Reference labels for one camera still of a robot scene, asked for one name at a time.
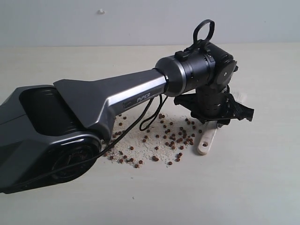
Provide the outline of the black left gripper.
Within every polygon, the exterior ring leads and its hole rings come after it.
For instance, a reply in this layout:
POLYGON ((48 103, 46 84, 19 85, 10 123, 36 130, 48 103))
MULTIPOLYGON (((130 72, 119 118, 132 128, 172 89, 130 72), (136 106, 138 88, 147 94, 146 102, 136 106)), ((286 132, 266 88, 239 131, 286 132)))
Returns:
POLYGON ((191 117, 202 124, 214 121, 219 126, 227 126, 234 119, 246 119, 251 122, 254 115, 254 109, 244 106, 235 99, 230 93, 229 86, 220 92, 208 86, 196 88, 194 94, 181 94, 175 97, 174 104, 188 109, 191 117))

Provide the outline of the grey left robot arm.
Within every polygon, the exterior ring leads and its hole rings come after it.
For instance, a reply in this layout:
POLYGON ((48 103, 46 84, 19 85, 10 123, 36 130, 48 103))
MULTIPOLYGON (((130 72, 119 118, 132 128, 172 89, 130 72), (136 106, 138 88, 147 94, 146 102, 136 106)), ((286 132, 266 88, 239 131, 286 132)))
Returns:
POLYGON ((193 44, 161 58, 153 69, 96 81, 59 80, 16 88, 0 106, 0 190, 10 194, 72 181, 110 149, 116 116, 155 97, 201 123, 251 121, 254 110, 238 103, 229 82, 238 70, 228 52, 193 44))

